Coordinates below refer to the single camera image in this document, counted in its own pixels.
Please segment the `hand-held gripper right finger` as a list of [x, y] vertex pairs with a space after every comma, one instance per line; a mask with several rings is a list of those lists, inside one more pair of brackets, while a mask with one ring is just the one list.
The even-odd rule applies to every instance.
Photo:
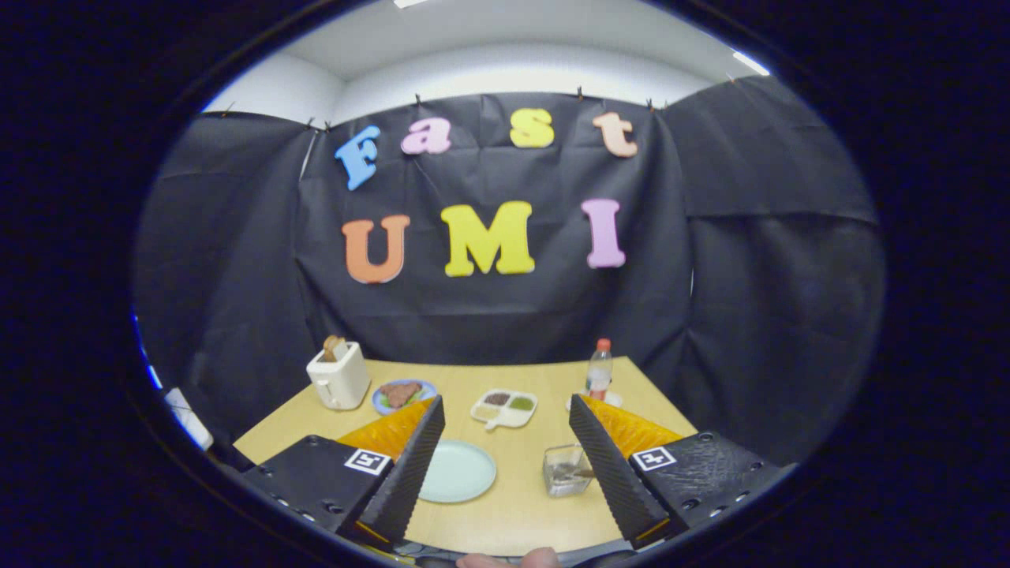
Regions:
[[722, 520], [782, 478], [780, 465], [721, 434], [681, 436], [578, 393], [567, 421], [634, 549]]

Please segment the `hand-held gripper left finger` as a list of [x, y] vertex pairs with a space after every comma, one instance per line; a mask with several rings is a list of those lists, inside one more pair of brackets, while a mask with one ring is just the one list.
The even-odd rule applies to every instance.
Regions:
[[303, 520], [390, 551], [404, 540], [444, 425], [437, 395], [339, 439], [304, 436], [241, 478]]

